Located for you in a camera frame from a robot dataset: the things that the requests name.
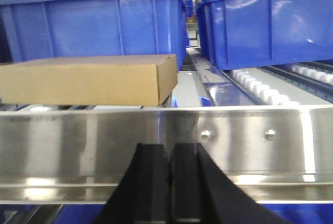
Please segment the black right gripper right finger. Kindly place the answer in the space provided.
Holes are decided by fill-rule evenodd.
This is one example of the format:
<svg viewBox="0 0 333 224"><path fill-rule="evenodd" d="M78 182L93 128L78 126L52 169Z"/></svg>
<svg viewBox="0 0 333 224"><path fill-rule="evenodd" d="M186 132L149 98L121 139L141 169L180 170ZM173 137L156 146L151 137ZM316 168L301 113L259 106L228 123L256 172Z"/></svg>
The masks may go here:
<svg viewBox="0 0 333 224"><path fill-rule="evenodd" d="M177 143L171 162L172 223L287 223L236 186L202 144Z"/></svg>

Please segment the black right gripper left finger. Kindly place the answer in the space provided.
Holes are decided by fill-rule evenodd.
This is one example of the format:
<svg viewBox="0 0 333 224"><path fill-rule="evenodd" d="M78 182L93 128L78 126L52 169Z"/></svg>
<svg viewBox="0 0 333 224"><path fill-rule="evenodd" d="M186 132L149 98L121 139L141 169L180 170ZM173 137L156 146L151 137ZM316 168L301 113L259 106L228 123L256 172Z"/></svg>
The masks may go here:
<svg viewBox="0 0 333 224"><path fill-rule="evenodd" d="M162 144L136 146L126 173L93 223L167 223L169 162Z"/></svg>

